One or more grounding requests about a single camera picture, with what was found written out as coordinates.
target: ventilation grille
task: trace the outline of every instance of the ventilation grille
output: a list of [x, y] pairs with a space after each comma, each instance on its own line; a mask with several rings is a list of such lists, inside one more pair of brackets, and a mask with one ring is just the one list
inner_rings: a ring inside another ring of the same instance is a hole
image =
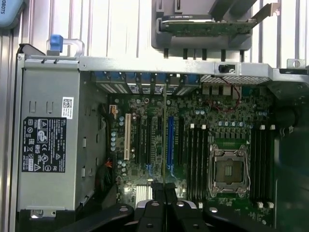
[[212, 84], [225, 84], [222, 80], [224, 79], [233, 85], [258, 85], [269, 81], [268, 77], [256, 77], [256, 76], [221, 76], [215, 77], [213, 75], [204, 75], [201, 77], [201, 83], [212, 83]]

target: blue pcie slot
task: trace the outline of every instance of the blue pcie slot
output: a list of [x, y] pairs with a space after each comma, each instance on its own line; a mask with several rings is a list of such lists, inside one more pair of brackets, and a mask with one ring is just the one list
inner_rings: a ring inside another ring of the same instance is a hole
[[173, 166], [173, 151], [174, 151], [174, 117], [169, 117], [168, 124], [168, 155], [167, 155], [167, 167], [172, 170]]

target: red wire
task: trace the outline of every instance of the red wire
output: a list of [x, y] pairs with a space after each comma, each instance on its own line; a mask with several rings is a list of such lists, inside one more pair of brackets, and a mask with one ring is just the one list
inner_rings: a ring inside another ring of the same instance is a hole
[[237, 99], [237, 101], [236, 101], [236, 105], [235, 105], [233, 108], [231, 108], [231, 109], [225, 109], [225, 110], [223, 110], [223, 109], [220, 109], [218, 106], [214, 105], [214, 104], [213, 104], [213, 101], [211, 101], [211, 107], [214, 107], [214, 108], [217, 109], [218, 111], [225, 112], [225, 113], [235, 111], [236, 108], [237, 108], [237, 107], [239, 106], [239, 104], [240, 104], [240, 93], [239, 93], [239, 91], [235, 88], [234, 85], [228, 83], [228, 82], [227, 82], [226, 80], [224, 80], [223, 78], [221, 78], [221, 79], [222, 79], [225, 83], [227, 83], [228, 85], [230, 85], [231, 87], [233, 87], [233, 89], [237, 92], [238, 99]]

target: metal chassis frame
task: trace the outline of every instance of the metal chassis frame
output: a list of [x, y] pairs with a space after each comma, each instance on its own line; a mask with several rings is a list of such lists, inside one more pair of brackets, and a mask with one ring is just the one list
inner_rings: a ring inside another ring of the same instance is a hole
[[186, 73], [186, 74], [208, 74], [221, 75], [218, 71], [219, 65], [235, 65], [235, 73], [225, 73], [225, 76], [255, 76], [268, 77], [267, 86], [279, 98], [284, 99], [284, 92], [276, 89], [274, 84], [287, 84], [289, 90], [295, 94], [308, 93], [309, 75], [307, 74], [282, 74], [280, 69], [273, 69], [268, 64], [262, 63], [236, 63], [236, 62], [211, 62], [199, 60], [158, 60], [149, 62], [138, 58], [95, 58], [95, 57], [49, 57], [49, 56], [28, 56], [18, 54], [16, 69], [12, 62], [11, 89], [7, 89], [7, 107], [6, 115], [0, 115], [7, 124], [7, 132], [4, 136], [4, 142], [7, 142], [7, 154], [0, 153], [0, 161], [5, 162], [7, 170], [2, 170], [1, 179], [6, 179], [6, 189], [2, 189], [1, 195], [1, 219], [5, 219], [1, 226], [4, 231], [15, 231], [15, 216], [17, 202], [17, 184], [18, 184], [18, 161], [19, 161], [19, 126], [20, 126], [20, 107], [22, 93], [22, 76], [26, 68], [39, 69], [78, 69], [80, 71], [117, 71], [117, 72], [153, 72], [153, 73]]

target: barcode sticker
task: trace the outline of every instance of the barcode sticker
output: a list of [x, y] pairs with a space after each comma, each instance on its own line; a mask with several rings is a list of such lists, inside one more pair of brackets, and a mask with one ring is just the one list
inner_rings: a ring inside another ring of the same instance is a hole
[[74, 98], [71, 98], [71, 97], [62, 98], [61, 117], [66, 117], [67, 119], [73, 119], [73, 103], [74, 103]]

